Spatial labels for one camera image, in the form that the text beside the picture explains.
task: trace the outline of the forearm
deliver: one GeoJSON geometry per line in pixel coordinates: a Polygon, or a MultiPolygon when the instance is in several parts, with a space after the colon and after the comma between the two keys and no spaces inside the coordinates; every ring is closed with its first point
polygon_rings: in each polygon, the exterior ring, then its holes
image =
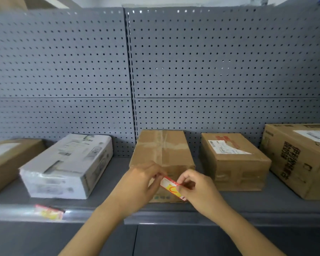
{"type": "Polygon", "coordinates": [[[213,219],[232,239],[243,256],[285,255],[231,207],[219,209],[221,214],[213,219]]]}
{"type": "Polygon", "coordinates": [[[100,205],[59,254],[60,256],[98,255],[111,232],[122,221],[118,209],[108,201],[100,205]]]}

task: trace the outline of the metal shelf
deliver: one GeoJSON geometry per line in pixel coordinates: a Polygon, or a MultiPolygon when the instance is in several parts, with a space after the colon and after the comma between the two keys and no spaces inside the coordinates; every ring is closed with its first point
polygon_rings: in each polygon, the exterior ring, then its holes
{"type": "MultiPolygon", "coordinates": [[[[35,204],[65,211],[63,223],[83,223],[110,194],[128,169],[130,158],[114,157],[86,200],[30,198],[21,180],[0,193],[0,220],[55,222],[35,212],[35,204]]],[[[195,160],[197,170],[201,164],[195,160]]],[[[320,226],[320,201],[298,197],[272,173],[262,192],[222,192],[225,200],[257,226],[320,226]]],[[[214,225],[190,203],[149,203],[124,220],[125,224],[214,225]]]]}

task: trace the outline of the pegboard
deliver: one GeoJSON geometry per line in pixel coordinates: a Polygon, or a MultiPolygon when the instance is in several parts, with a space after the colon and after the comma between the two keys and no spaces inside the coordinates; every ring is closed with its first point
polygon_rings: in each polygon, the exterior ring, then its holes
{"type": "Polygon", "coordinates": [[[320,98],[320,6],[125,13],[136,98],[320,98]]]}
{"type": "Polygon", "coordinates": [[[202,132],[242,133],[258,146],[265,124],[320,123],[320,98],[137,98],[138,131],[175,129],[198,155],[202,132]]]}
{"type": "Polygon", "coordinates": [[[0,14],[0,98],[130,96],[122,8],[0,14]]]}
{"type": "Polygon", "coordinates": [[[68,133],[112,136],[115,156],[131,156],[135,133],[131,98],[0,98],[0,140],[68,133]]]}

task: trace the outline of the white box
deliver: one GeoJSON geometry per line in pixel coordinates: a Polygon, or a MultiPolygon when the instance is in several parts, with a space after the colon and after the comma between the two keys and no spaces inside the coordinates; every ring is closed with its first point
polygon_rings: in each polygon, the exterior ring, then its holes
{"type": "Polygon", "coordinates": [[[86,199],[113,156],[108,135],[68,134],[20,167],[33,198],[86,199]]]}

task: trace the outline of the cardboard box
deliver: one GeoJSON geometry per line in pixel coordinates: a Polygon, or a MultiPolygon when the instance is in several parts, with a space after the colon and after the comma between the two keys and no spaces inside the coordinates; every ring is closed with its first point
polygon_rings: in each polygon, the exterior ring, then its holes
{"type": "Polygon", "coordinates": [[[45,146],[41,139],[13,139],[0,142],[0,190],[19,176],[19,167],[45,146]]]}
{"type": "MultiPolygon", "coordinates": [[[[161,165],[168,176],[175,181],[187,169],[196,169],[183,131],[142,130],[129,166],[151,160],[161,165]]],[[[150,202],[183,202],[183,200],[160,187],[150,202]]]]}
{"type": "Polygon", "coordinates": [[[113,156],[108,135],[68,134],[20,168],[33,198],[86,199],[113,156]]]}
{"type": "Polygon", "coordinates": [[[320,200],[320,124],[267,124],[260,149],[296,194],[320,200]]]}
{"type": "Polygon", "coordinates": [[[199,157],[218,190],[256,191],[271,161],[239,133],[202,133],[199,157]]]}

